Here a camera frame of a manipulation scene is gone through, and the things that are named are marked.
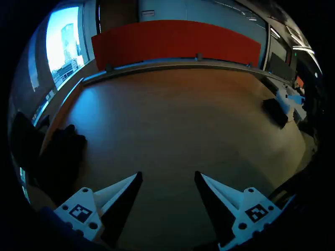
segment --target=ceiling light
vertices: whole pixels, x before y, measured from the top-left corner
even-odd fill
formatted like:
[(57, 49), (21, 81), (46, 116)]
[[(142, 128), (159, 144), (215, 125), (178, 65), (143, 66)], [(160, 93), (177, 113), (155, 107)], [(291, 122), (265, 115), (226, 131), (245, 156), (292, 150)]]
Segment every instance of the ceiling light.
[(307, 52), (315, 54), (315, 52), (312, 49), (306, 48), (306, 47), (293, 47), (292, 49), (298, 50), (298, 51), (307, 51)]
[(271, 31), (272, 31), (273, 33), (275, 33), (275, 35), (276, 35), (278, 38), (280, 38), (279, 34), (278, 34), (273, 28), (271, 28)]
[(295, 36), (295, 35), (291, 35), (291, 37), (298, 42), (298, 44), (300, 44), (301, 46), (304, 46), (304, 44)]

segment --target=black chair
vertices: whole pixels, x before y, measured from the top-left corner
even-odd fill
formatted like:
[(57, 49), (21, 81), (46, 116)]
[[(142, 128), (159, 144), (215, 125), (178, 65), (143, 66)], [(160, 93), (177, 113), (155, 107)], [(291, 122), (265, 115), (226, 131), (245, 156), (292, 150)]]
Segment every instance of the black chair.
[(40, 188), (59, 206), (73, 194), (86, 138), (76, 133), (74, 125), (57, 129), (40, 154), (45, 137), (40, 129), (49, 124), (47, 116), (36, 129), (18, 112), (10, 133), (10, 148), (17, 164), (26, 171), (29, 184)]
[[(49, 126), (49, 124), (49, 116), (47, 116), (43, 125)], [(39, 157), (44, 136), (45, 134), (36, 129), (22, 112), (16, 114), (9, 144), (16, 163), (24, 171), (32, 171)]]

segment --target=white wall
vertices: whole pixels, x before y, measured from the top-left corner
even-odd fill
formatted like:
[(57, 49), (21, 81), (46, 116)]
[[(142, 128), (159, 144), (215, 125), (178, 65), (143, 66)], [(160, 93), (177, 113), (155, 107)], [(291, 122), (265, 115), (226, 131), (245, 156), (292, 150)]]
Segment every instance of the white wall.
[[(142, 17), (142, 11), (144, 10), (154, 10), (155, 15)], [(262, 68), (262, 61), (266, 54), (266, 27), (259, 25), (262, 21), (248, 20), (231, 8), (203, 0), (139, 0), (139, 18), (140, 21), (189, 20), (209, 23), (236, 31), (261, 44), (258, 67)]]
[[(142, 16), (142, 11), (154, 10), (155, 16)], [(139, 20), (187, 20), (185, 0), (139, 0)]]

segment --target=skyscraper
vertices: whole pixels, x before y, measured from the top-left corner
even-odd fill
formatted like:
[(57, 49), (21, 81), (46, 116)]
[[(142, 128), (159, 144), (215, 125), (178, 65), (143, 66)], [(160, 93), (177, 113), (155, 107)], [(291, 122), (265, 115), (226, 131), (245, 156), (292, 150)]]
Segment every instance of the skyscraper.
[(71, 59), (76, 58), (77, 46), (76, 40), (73, 32), (73, 23), (67, 24), (62, 30), (62, 44), (65, 57), (65, 63), (69, 62)]

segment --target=desk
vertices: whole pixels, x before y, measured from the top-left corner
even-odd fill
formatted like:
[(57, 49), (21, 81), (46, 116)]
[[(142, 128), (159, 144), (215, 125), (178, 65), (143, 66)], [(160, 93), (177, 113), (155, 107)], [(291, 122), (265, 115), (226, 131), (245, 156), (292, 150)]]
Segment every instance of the desk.
[[(281, 82), (279, 80), (266, 77), (267, 83), (271, 84), (274, 90), (277, 92), (278, 90), (285, 90), (288, 95), (300, 95), (295, 89), (293, 89), (291, 86), (287, 85), (284, 82)], [(306, 111), (302, 108), (302, 105), (299, 105), (295, 103), (294, 100), (287, 99), (287, 102), (294, 108), (294, 112), (298, 116), (298, 120), (302, 121), (306, 118)]]
[(253, 75), (217, 69), (145, 72), (85, 87), (62, 119), (88, 140), (76, 186), (96, 191), (143, 172), (120, 248), (180, 250), (214, 241), (196, 170), (269, 195), (301, 161), (296, 124), (280, 130), (261, 110), (273, 97)]

